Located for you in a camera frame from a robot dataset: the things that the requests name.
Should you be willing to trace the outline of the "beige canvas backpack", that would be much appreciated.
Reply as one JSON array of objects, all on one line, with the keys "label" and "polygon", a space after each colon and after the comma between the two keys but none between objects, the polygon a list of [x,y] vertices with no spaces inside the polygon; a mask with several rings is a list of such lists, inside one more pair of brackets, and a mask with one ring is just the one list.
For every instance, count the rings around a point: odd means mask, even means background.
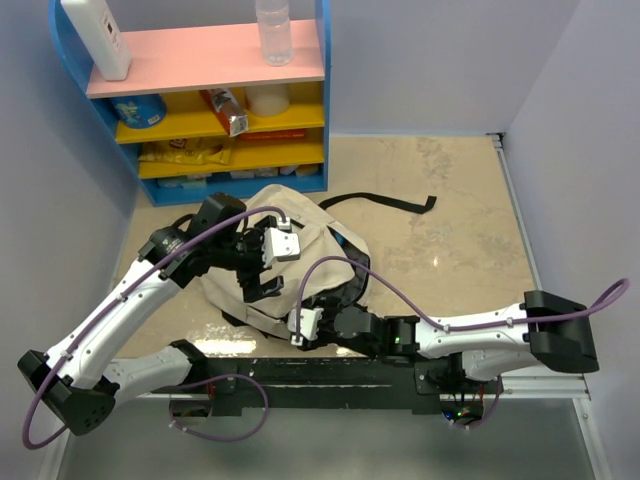
[{"label": "beige canvas backpack", "polygon": [[435,196],[429,196],[423,204],[414,204],[393,197],[356,192],[334,196],[316,204],[291,188],[268,185],[245,200],[244,204],[249,210],[263,206],[282,209],[299,235],[301,258],[277,263],[264,273],[266,280],[277,275],[283,277],[284,288],[277,297],[246,304],[236,275],[228,270],[212,268],[201,278],[205,298],[221,311],[223,318],[231,325],[250,326],[267,336],[287,339],[295,331],[295,326],[288,322],[288,316],[296,307],[303,276],[314,262],[339,256],[339,261],[327,261],[313,270],[304,286],[303,301],[307,303],[318,299],[321,304],[336,301],[340,306],[364,301],[368,296],[368,274],[344,260],[349,258],[366,267],[370,266],[369,247],[361,236],[327,211],[337,203],[358,198],[420,215],[431,211],[437,200]]}]

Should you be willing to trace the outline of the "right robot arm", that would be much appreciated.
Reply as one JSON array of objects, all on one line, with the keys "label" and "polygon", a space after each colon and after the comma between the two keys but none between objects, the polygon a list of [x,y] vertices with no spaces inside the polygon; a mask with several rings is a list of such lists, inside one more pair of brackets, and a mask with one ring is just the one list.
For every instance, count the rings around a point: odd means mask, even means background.
[{"label": "right robot arm", "polygon": [[541,290],[502,309],[431,320],[379,317],[359,305],[303,309],[287,328],[301,350],[336,344],[388,363],[448,359],[445,379],[459,393],[538,364],[564,374],[599,369],[585,306]]}]

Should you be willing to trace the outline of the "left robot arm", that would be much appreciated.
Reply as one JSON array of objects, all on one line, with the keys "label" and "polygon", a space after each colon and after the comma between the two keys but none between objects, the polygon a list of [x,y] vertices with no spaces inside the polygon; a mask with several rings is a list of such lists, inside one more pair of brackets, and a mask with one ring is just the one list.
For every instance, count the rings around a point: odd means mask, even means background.
[{"label": "left robot arm", "polygon": [[181,339],[152,355],[119,360],[121,347],[167,301],[210,268],[238,274],[250,300],[276,295],[277,277],[259,276],[299,256],[292,221],[277,206],[248,208],[217,193],[195,214],[155,230],[122,280],[70,334],[45,352],[27,351],[18,368],[35,393],[27,415],[44,404],[76,436],[98,428],[122,404],[156,390],[196,392],[238,378],[216,373],[209,358]]}]

